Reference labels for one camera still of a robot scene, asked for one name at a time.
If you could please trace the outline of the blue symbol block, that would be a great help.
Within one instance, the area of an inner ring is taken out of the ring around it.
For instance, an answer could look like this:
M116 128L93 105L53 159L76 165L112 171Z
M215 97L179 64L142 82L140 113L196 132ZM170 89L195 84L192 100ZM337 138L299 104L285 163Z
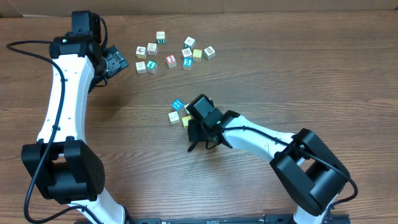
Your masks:
M171 107L175 110L175 111L179 111L180 109L182 109L184 106L184 103L182 101L180 101L179 99L176 99L172 104Z

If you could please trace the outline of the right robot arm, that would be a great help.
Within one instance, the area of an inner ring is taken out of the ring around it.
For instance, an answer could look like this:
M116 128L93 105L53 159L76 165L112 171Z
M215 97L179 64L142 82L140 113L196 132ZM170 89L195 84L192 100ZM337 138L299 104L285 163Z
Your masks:
M293 134L265 128L237 112L222 113L206 95L196 97L185 110L192 116L189 152L199 142L210 150L212 142L246 150L269 162L297 209L289 215L264 215L263 223L350 223L348 215L334 215L331 210L343 202L337 196L353 180L313 131L303 128Z

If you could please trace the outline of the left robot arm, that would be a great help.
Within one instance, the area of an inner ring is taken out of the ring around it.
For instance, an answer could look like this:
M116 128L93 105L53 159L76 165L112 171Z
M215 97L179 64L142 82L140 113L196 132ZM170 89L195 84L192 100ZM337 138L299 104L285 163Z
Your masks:
M107 47L104 29L99 15L74 11L71 31L50 41L53 81L47 114L36 143L21 152L32 177L25 200L37 187L43 198L67 204L90 223L128 223L126 209L104 187L102 161L85 139L88 94L129 65L116 46Z

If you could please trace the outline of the white letter L block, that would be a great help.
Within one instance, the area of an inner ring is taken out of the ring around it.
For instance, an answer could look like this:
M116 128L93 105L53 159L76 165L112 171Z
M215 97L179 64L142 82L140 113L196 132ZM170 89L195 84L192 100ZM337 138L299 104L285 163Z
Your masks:
M168 116L171 124L177 124L180 122L180 118L177 111L169 113Z

